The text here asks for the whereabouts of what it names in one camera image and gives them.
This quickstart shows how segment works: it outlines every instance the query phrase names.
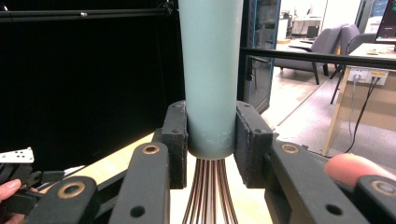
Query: finger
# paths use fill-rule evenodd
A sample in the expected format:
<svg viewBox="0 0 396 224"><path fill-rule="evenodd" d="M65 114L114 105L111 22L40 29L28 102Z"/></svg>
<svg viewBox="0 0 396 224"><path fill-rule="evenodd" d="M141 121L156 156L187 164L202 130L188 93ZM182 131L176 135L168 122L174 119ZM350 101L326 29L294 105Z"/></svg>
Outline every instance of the finger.
<svg viewBox="0 0 396 224"><path fill-rule="evenodd" d="M324 172L331 178L354 188L363 175L380 175L396 180L396 176L376 163L353 154L337 155L326 163Z"/></svg>
<svg viewBox="0 0 396 224"><path fill-rule="evenodd" d="M7 183L0 186L0 201L9 198L13 195L21 186L19 179L8 181Z"/></svg>
<svg viewBox="0 0 396 224"><path fill-rule="evenodd" d="M20 224L23 223L24 215L14 214L5 224Z"/></svg>

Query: cylindrical object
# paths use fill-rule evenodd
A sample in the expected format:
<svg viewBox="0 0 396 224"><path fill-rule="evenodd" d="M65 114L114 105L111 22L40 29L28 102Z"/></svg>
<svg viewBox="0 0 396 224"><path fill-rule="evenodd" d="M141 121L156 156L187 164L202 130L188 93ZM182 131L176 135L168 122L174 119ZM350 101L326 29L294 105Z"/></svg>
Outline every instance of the cylindrical object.
<svg viewBox="0 0 396 224"><path fill-rule="evenodd" d="M179 0L189 151L233 154L243 0Z"/></svg>

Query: bolt hole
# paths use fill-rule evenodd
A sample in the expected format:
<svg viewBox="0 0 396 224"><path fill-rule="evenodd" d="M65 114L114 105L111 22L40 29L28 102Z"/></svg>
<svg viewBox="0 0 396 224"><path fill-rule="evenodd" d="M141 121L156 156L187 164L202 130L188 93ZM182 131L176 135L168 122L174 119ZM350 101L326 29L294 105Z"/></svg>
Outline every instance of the bolt hole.
<svg viewBox="0 0 396 224"><path fill-rule="evenodd" d="M155 154L159 151L160 151L160 148L156 147L156 146L147 146L147 147L143 148L143 153L148 154L148 155Z"/></svg>
<svg viewBox="0 0 396 224"><path fill-rule="evenodd" d="M333 204L327 204L326 209L328 212L330 212L333 215L336 215L336 216L343 215L343 211L338 206L335 206Z"/></svg>
<svg viewBox="0 0 396 224"><path fill-rule="evenodd" d="M143 215L145 215L145 213L146 213L145 207L135 206L131 210L131 217L142 217Z"/></svg>
<svg viewBox="0 0 396 224"><path fill-rule="evenodd" d="M157 148L155 148L155 147L147 147L147 148L146 148L146 151L147 151L147 152L154 152L156 149L157 149Z"/></svg>
<svg viewBox="0 0 396 224"><path fill-rule="evenodd" d="M70 187L67 187L67 188L64 190L64 193L65 193L65 194L72 194L72 193L76 192L78 189L79 189L79 186L77 186L77 185L72 185L72 186L70 186Z"/></svg>

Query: desk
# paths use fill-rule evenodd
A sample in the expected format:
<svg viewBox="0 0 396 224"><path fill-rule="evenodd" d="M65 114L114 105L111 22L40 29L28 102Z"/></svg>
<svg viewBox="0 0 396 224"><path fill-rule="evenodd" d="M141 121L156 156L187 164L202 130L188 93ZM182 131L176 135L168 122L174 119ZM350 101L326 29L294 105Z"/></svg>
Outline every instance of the desk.
<svg viewBox="0 0 396 224"><path fill-rule="evenodd" d="M396 54L383 54L368 55L367 50L370 49L385 49L392 47L392 45L377 45L377 44L362 44L350 55L361 57L376 57L376 58L389 58L396 59ZM346 72L341 83L340 91L338 94L337 104L332 114L332 122L328 135L326 138L325 146L322 150L322 155L328 153L335 137L337 136L340 125L343 120L349 120L351 114L351 101L353 83L347 81L350 73L350 67L346 67ZM361 108L367 96L369 84L358 83L355 90L355 111L352 116L352 121L356 122ZM367 103L361 123L378 127L381 129L396 132L396 72L389 71L387 81L384 86L376 86L369 102Z"/></svg>
<svg viewBox="0 0 396 224"><path fill-rule="evenodd" d="M105 157L96 163L87 166L74 175L85 175L93 178L96 184L100 184L111 176L126 170L132 157L134 149L150 142L152 134L120 149L119 151ZM229 180L230 192L233 198L233 206L240 223L272 223L264 200L263 189L247 189L242 183L233 156L226 159L227 178ZM181 223L187 201L190 196L191 182L195 168L195 158L189 154L187 163L187 182L185 189L171 190L171 221L170 223Z"/></svg>
<svg viewBox="0 0 396 224"><path fill-rule="evenodd" d="M306 35L308 26L320 26L321 18L295 18L293 20L292 35Z"/></svg>

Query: floor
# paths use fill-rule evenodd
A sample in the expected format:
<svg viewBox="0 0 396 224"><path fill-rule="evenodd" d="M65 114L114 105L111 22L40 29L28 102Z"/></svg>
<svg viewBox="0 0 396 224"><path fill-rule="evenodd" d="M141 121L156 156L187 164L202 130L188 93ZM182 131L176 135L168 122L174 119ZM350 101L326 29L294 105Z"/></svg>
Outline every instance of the floor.
<svg viewBox="0 0 396 224"><path fill-rule="evenodd" d="M270 108L262 117L279 133L279 140L290 141L319 153L324 147L334 105L330 105L338 77L320 77L315 85L313 75L284 69L276 71L271 92ZM361 124L352 153L374 161L396 174L396 133ZM345 152L351 144L348 122L344 122L328 156Z"/></svg>

